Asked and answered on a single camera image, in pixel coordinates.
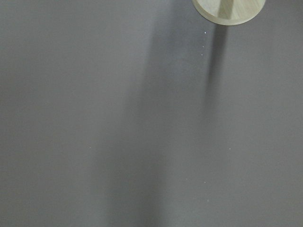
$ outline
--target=wooden board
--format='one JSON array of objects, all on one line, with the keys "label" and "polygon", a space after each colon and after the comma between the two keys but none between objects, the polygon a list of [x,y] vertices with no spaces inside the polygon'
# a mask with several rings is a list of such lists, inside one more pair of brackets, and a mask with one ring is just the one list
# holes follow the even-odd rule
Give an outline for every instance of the wooden board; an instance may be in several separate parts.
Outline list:
[{"label": "wooden board", "polygon": [[206,19],[220,25],[238,25],[253,19],[266,0],[193,0]]}]

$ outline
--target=gray floor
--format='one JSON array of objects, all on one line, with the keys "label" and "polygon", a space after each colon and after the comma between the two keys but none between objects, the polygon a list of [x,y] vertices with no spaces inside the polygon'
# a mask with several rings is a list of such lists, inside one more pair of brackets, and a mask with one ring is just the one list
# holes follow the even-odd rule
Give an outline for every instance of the gray floor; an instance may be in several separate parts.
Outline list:
[{"label": "gray floor", "polygon": [[303,226],[303,3],[0,0],[1,227]]}]

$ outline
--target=gray tabletop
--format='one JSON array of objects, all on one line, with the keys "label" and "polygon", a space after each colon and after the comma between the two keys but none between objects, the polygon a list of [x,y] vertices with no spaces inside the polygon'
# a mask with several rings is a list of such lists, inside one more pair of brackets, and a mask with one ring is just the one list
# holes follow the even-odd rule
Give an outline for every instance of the gray tabletop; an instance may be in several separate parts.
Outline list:
[{"label": "gray tabletop", "polygon": [[303,226],[303,4],[0,0],[1,227]]}]

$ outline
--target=wooden disc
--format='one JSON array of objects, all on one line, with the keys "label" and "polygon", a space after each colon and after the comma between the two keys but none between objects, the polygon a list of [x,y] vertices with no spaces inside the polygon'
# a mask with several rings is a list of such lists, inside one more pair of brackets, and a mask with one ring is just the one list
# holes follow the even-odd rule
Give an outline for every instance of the wooden disc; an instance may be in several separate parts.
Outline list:
[{"label": "wooden disc", "polygon": [[220,25],[238,25],[253,19],[266,0],[193,0],[206,19]]}]

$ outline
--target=beige disc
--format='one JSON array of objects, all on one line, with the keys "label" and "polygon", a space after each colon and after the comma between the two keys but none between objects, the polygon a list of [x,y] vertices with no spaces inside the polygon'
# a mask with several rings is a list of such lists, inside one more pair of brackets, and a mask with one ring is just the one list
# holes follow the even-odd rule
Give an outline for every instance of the beige disc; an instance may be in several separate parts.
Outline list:
[{"label": "beige disc", "polygon": [[193,0],[206,19],[220,25],[238,25],[253,19],[266,0]]}]

